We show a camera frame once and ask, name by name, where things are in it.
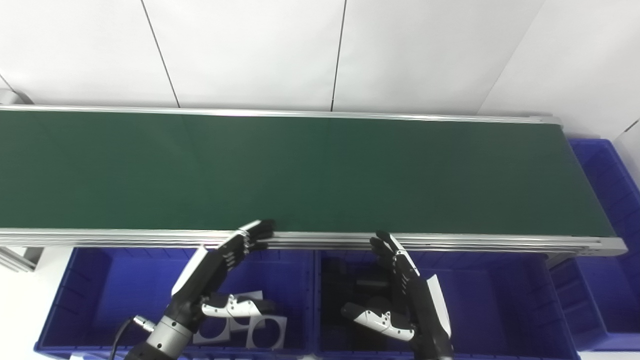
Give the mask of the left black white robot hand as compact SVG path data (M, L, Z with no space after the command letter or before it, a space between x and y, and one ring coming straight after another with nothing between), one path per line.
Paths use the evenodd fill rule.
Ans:
M256 219L233 231L216 249L201 246L190 258L172 290L164 316L191 332L204 321L202 302L221 287L228 273L247 255L268 247L262 240L275 232L274 219Z

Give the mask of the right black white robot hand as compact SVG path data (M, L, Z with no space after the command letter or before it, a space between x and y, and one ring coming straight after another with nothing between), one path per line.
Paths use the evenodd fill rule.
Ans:
M376 231L369 243L379 264L391 272L403 310L347 302L341 315L378 334L407 342L416 360L452 360L448 308L436 304L444 298L438 277L423 278L409 251L387 231Z

